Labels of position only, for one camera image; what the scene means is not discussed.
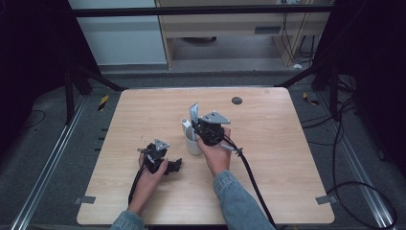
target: denim sleeve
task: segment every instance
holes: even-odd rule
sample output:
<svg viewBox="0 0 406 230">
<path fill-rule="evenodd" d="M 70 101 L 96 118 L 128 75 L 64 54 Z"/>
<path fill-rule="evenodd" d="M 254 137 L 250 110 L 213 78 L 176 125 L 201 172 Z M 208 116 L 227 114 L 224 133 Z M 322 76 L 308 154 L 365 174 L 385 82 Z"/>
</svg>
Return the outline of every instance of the denim sleeve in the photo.
<svg viewBox="0 0 406 230">
<path fill-rule="evenodd" d="M 144 221 L 134 213 L 123 211 L 116 218 L 110 230 L 143 230 Z"/>
<path fill-rule="evenodd" d="M 231 172 L 223 171 L 215 176 L 214 192 L 229 230 L 275 229 Z"/>
</svg>

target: white cup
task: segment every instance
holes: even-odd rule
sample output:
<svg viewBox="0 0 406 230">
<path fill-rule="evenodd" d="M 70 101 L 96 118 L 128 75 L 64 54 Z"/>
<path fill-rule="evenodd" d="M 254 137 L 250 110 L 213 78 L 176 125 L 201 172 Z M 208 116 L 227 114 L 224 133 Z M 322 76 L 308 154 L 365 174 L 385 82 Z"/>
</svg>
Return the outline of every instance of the white cup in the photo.
<svg viewBox="0 0 406 230">
<path fill-rule="evenodd" d="M 198 155 L 202 153 L 200 148 L 197 146 L 197 142 L 195 140 L 195 133 L 191 123 L 188 119 L 182 119 L 182 128 L 184 131 L 185 139 L 186 139 L 186 147 L 188 148 L 188 152 L 193 155 Z"/>
</svg>

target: wall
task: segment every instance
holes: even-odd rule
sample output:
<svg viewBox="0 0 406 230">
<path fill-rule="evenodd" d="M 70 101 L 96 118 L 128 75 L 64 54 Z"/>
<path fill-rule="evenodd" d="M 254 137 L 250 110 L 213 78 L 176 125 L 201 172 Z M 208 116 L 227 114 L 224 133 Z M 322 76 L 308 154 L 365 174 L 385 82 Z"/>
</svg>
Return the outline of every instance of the wall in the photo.
<svg viewBox="0 0 406 230">
<path fill-rule="evenodd" d="M 69 3 L 72 9 L 155 7 L 153 0 L 69 0 Z M 128 65 L 167 65 L 157 16 L 83 17 L 78 22 L 102 71 Z"/>
</svg>

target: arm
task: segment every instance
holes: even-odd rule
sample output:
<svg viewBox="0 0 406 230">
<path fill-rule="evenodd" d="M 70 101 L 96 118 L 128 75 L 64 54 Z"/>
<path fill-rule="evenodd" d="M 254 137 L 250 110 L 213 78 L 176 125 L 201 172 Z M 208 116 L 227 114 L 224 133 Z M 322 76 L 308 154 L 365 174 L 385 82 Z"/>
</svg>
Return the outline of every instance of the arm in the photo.
<svg viewBox="0 0 406 230">
<path fill-rule="evenodd" d="M 139 163 L 143 165 L 144 154 L 140 154 Z M 147 202 L 152 197 L 158 187 L 162 175 L 168 167 L 168 160 L 161 163 L 159 170 L 152 174 L 148 169 L 144 169 L 140 180 L 135 187 L 135 192 L 131 203 L 126 211 L 123 211 L 114 221 L 110 230 L 142 230 L 144 229 L 144 221 L 141 215 L 146 208 Z"/>
<path fill-rule="evenodd" d="M 224 127 L 230 137 L 231 130 Z M 254 198 L 231 174 L 231 152 L 220 145 L 208 147 L 200 138 L 197 145 L 206 156 L 214 177 L 214 192 L 220 202 L 221 213 L 229 229 L 275 229 L 265 217 Z"/>
</svg>

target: light wood tabletop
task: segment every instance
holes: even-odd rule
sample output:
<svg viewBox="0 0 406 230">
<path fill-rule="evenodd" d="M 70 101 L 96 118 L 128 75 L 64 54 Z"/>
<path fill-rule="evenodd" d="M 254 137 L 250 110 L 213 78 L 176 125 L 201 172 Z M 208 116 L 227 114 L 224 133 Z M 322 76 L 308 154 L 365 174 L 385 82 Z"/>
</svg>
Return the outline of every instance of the light wood tabletop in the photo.
<svg viewBox="0 0 406 230">
<path fill-rule="evenodd" d="M 233 104 L 232 98 L 242 98 Z M 137 149 L 158 138 L 169 143 L 166 157 L 182 158 L 179 172 L 164 175 L 147 205 L 146 225 L 224 224 L 213 177 L 203 154 L 188 153 L 181 126 L 198 102 L 199 116 L 214 110 L 228 118 L 231 139 L 244 149 L 259 190 L 277 224 L 328 224 L 334 215 L 325 196 L 289 92 L 284 88 L 134 89 L 122 93 L 82 203 L 80 224 L 112 224 L 127 207 L 139 169 Z M 236 155 L 230 171 L 258 201 L 248 173 Z"/>
</svg>

